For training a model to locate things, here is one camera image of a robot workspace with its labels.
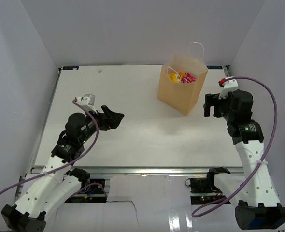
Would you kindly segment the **pink red snack packet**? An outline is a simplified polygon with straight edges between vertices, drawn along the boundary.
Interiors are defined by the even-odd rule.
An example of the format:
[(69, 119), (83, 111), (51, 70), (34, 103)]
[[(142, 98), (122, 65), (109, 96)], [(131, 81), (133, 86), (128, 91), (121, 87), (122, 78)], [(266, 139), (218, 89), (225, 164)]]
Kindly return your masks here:
[(189, 84), (189, 83), (193, 83), (196, 81), (196, 78), (191, 75), (190, 73), (186, 72), (184, 75), (183, 75), (183, 78), (181, 80), (181, 83), (183, 84)]

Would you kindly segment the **orange yellow snack bag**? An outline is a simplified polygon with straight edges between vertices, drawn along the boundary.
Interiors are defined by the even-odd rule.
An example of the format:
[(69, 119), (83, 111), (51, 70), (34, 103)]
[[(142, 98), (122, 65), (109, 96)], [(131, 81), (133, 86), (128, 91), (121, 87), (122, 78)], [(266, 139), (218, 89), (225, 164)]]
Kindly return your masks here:
[(179, 79), (182, 79), (184, 77), (184, 74), (185, 74), (184, 72), (178, 72), (177, 77)]

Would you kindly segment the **yellow snack bar wrapper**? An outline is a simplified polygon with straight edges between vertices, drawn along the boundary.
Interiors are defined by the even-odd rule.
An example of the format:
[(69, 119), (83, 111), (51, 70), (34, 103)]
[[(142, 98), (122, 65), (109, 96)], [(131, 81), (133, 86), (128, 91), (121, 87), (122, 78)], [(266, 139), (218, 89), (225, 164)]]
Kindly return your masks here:
[(178, 72), (170, 73), (169, 78), (175, 83), (180, 83), (182, 80), (182, 77)]

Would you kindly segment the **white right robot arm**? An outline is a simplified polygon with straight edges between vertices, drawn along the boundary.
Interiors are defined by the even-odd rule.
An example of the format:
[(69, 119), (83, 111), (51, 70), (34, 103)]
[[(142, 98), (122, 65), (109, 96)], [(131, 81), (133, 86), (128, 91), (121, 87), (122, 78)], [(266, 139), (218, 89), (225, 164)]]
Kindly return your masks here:
[(262, 158), (264, 137), (261, 126), (251, 119), (253, 96), (249, 92), (235, 90), (225, 97), (206, 94), (204, 116), (224, 118), (228, 133), (241, 159), (246, 185), (238, 184), (226, 168), (210, 169), (206, 187), (210, 192), (221, 190), (235, 208), (235, 218), (242, 230), (277, 229), (285, 223), (285, 207), (273, 187)]

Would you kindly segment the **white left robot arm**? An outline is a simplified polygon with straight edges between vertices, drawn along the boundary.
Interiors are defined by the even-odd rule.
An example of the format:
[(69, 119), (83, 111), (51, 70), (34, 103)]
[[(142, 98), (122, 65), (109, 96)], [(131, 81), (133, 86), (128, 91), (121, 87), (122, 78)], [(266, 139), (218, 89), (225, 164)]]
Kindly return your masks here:
[(49, 218), (72, 195), (84, 193), (90, 187), (90, 174), (72, 166), (82, 156), (84, 143), (99, 130), (116, 129), (123, 113), (103, 105), (102, 112), (74, 113), (68, 118), (64, 131), (38, 179), (13, 204), (1, 211), (9, 229), (15, 232), (42, 232)]

